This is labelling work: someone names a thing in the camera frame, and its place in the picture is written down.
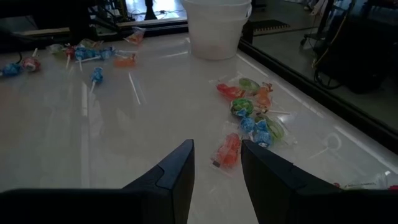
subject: glossy table surface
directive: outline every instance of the glossy table surface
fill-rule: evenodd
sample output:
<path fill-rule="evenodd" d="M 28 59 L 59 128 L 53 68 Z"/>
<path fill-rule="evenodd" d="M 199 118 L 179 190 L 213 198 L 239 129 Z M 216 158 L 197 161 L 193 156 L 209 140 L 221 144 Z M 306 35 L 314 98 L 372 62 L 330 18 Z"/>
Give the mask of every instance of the glossy table surface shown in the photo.
<path fill-rule="evenodd" d="M 297 143 L 270 150 L 330 183 L 386 171 L 397 156 L 266 67 L 238 51 L 222 61 L 195 58 L 187 34 L 104 43 L 138 50 L 134 68 L 113 61 L 65 69 L 40 50 L 42 70 L 0 80 L 0 190 L 23 187 L 121 188 L 185 139 L 195 140 L 195 186 L 189 223 L 257 223 L 241 165 L 227 176 L 210 167 L 223 125 L 237 122 L 214 80 L 271 82 L 273 110 Z M 1 66 L 17 54 L 0 55 Z M 90 93 L 89 75 L 104 82 Z"/>

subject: wrapped candy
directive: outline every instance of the wrapped candy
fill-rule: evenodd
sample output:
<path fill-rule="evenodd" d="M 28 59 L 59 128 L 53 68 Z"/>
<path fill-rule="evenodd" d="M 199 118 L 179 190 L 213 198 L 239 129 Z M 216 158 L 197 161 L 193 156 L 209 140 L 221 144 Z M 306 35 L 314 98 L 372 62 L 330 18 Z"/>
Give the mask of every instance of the wrapped candy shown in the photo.
<path fill-rule="evenodd" d="M 80 71 L 83 71 L 83 68 L 81 67 L 81 61 L 85 58 L 86 55 L 86 49 L 83 47 L 78 47 L 75 50 L 75 58 L 76 60 L 78 60 L 79 62 L 79 66 L 80 66 Z"/>
<path fill-rule="evenodd" d="M 50 54 L 58 57 L 58 58 L 63 58 L 65 54 L 63 51 L 65 50 L 65 47 L 61 44 L 53 44 L 47 47 L 47 50 L 50 52 Z"/>
<path fill-rule="evenodd" d="M 75 49 L 73 47 L 68 47 L 65 50 L 65 55 L 68 57 L 66 66 L 66 69 L 68 69 L 70 59 L 75 58 Z"/>
<path fill-rule="evenodd" d="M 231 113 L 240 117 L 249 116 L 253 113 L 253 109 L 253 103 L 244 98 L 233 100 L 230 106 Z"/>
<path fill-rule="evenodd" d="M 22 60 L 22 68 L 28 72 L 34 72 L 40 69 L 40 62 L 35 58 L 37 55 L 37 48 L 32 54 L 32 57 L 25 58 Z"/>
<path fill-rule="evenodd" d="M 268 148 L 272 144 L 271 135 L 267 131 L 258 131 L 254 135 L 253 141 L 264 148 Z"/>
<path fill-rule="evenodd" d="M 90 39 L 83 39 L 80 41 L 78 46 L 84 47 L 86 49 L 95 49 L 95 48 L 98 48 L 99 46 L 101 46 L 102 43 L 103 43 L 103 41 L 94 41 L 94 40 L 90 40 Z"/>
<path fill-rule="evenodd" d="M 260 89 L 260 85 L 258 85 L 255 81 L 251 80 L 250 78 L 240 78 L 239 86 L 243 90 L 246 90 L 251 95 L 256 94 Z"/>
<path fill-rule="evenodd" d="M 231 169 L 238 163 L 241 150 L 241 139 L 238 134 L 231 133 L 226 136 L 222 145 L 211 158 L 212 164 L 217 168 Z"/>
<path fill-rule="evenodd" d="M 254 131 L 254 127 L 256 126 L 253 118 L 243 118 L 241 121 L 241 129 L 246 134 L 251 134 Z"/>
<path fill-rule="evenodd" d="M 140 28 L 140 27 L 133 27 L 133 33 L 124 38 L 124 40 L 126 40 L 129 43 L 138 45 L 142 42 L 143 38 L 144 38 L 144 34 L 145 34 L 145 29 Z"/>
<path fill-rule="evenodd" d="M 13 77 L 20 74 L 21 71 L 22 67 L 18 63 L 9 63 L 3 68 L 0 76 Z"/>
<path fill-rule="evenodd" d="M 118 51 L 113 64 L 115 67 L 132 67 L 136 65 L 137 52 Z"/>
<path fill-rule="evenodd" d="M 272 92 L 272 84 L 263 83 L 263 85 L 257 92 L 256 99 L 260 107 L 267 109 L 271 107 L 269 93 Z"/>
<path fill-rule="evenodd" d="M 103 81 L 103 76 L 102 76 L 102 68 L 100 68 L 100 67 L 96 67 L 96 68 L 94 68 L 94 72 L 93 72 L 93 74 L 91 74 L 91 82 L 93 83 L 92 84 L 92 86 L 91 86 L 91 91 L 90 91 L 90 93 L 92 93 L 93 92 L 93 90 L 94 90 L 94 86 L 98 83 L 98 84 L 100 84 L 100 83 L 102 83 L 102 81 Z"/>
<path fill-rule="evenodd" d="M 226 96 L 229 100 L 235 100 L 238 98 L 242 98 L 244 96 L 245 91 L 235 87 L 235 86 L 231 86 L 229 87 L 228 85 L 221 83 L 218 84 L 217 86 L 217 90 L 223 94 L 224 96 Z"/>

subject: white plastic bucket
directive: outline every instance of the white plastic bucket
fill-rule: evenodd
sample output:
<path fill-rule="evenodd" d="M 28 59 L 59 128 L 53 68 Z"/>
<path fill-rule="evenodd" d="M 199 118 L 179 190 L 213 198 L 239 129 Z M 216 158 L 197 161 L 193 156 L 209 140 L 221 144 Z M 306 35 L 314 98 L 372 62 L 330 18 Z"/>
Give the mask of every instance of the white plastic bucket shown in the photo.
<path fill-rule="evenodd" d="M 244 16 L 237 14 L 235 19 L 223 16 L 222 10 L 218 15 L 204 11 L 186 0 L 183 0 L 183 6 L 187 11 L 191 53 L 194 56 L 222 60 L 236 55 L 243 25 L 251 15 L 250 4 L 247 11 L 241 12 Z"/>
<path fill-rule="evenodd" d="M 246 17 L 251 0 L 182 0 L 182 4 L 210 19 L 235 20 Z"/>

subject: candy wrapper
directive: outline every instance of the candy wrapper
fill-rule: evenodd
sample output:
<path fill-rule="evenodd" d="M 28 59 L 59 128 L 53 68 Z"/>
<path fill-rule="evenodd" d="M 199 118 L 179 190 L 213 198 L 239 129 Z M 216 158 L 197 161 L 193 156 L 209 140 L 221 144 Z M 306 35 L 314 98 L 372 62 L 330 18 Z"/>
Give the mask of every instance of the candy wrapper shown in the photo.
<path fill-rule="evenodd" d="M 140 27 L 133 27 L 132 31 L 133 33 L 130 36 L 124 38 L 124 40 L 135 45 L 140 44 L 144 39 L 145 29 Z"/>
<path fill-rule="evenodd" d="M 97 49 L 98 47 L 101 46 L 102 43 L 103 43 L 103 41 L 94 41 L 94 40 L 90 40 L 90 39 L 83 39 L 78 44 L 78 47 L 84 47 L 87 49 Z"/>
<path fill-rule="evenodd" d="M 119 50 L 115 54 L 113 64 L 115 67 L 133 67 L 136 65 L 137 52 Z"/>
<path fill-rule="evenodd" d="M 231 175 L 240 162 L 240 155 L 241 137 L 239 126 L 225 122 L 219 146 L 210 158 L 211 166 L 227 175 Z"/>
<path fill-rule="evenodd" d="M 341 187 L 344 190 L 398 190 L 398 175 L 389 171 L 370 177 L 362 177 Z"/>

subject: green lollipop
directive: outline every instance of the green lollipop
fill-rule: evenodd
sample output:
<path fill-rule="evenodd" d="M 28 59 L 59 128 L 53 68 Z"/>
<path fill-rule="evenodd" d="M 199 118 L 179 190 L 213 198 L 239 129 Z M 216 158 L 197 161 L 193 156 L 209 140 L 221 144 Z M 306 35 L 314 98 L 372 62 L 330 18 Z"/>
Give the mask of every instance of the green lollipop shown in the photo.
<path fill-rule="evenodd" d="M 249 78 L 240 78 L 239 85 L 243 90 L 250 91 L 252 93 L 257 93 L 260 89 L 260 85 Z"/>
<path fill-rule="evenodd" d="M 250 100 L 240 98 L 231 102 L 231 112 L 236 116 L 246 117 L 253 113 L 253 104 Z"/>

